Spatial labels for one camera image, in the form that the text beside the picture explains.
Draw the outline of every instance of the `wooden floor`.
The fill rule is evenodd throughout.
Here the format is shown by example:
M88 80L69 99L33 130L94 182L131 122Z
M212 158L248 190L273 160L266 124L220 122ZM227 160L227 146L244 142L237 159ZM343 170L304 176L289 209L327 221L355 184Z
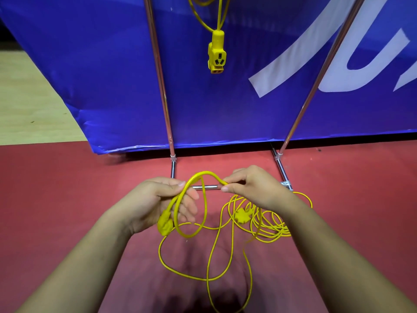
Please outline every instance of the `wooden floor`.
M62 99L28 55L0 47L0 145L85 141Z

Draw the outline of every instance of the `right hand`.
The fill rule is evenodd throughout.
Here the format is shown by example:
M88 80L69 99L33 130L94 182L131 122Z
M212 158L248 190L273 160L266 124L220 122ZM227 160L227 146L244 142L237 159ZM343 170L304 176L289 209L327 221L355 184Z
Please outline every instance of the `right hand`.
M241 195L258 207L279 215L285 214L289 201L297 199L291 191L258 166L236 169L223 180L228 183L222 186L223 192Z

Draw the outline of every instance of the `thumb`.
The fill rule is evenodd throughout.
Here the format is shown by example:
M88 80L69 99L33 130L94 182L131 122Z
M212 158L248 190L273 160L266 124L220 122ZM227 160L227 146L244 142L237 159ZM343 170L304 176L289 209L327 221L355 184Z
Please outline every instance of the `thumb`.
M155 194L157 196L176 196L179 194L183 189L185 185L185 181L179 183L179 184L164 184L164 183L156 183L156 189Z
M243 196L243 192L245 191L245 186L239 183L229 183L222 187L222 191Z

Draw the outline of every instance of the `forearm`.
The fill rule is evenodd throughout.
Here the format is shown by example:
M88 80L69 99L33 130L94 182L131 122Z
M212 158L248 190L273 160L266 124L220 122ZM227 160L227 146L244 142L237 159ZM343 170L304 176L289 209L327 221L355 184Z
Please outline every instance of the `forearm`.
M18 312L97 312L130 236L107 211Z
M290 199L291 236L330 312L416 312L414 304L315 211Z

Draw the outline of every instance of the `red mat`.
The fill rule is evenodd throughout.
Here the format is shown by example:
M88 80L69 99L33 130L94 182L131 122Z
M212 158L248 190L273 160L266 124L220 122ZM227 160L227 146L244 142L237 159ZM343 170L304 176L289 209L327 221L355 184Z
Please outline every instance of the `red mat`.
M311 197L315 210L354 248L417 302L417 142L290 149L283 163L294 189ZM12 312L52 272L97 218L139 182L169 176L170 159L110 165L87 143L0 147L0 310ZM211 170L220 177L256 164L275 177L270 152L178 159L177 177ZM230 198L209 191L209 224ZM204 276L215 233L188 241L171 235L163 246L168 264ZM151 228L132 238L101 312L211 312L204 282L170 273L159 263L161 236ZM211 283L222 312L245 299L248 274L242 256L247 234L238 232L225 277ZM253 295L245 312L325 312L291 238L246 247ZM212 271L230 252L230 227L221 235Z

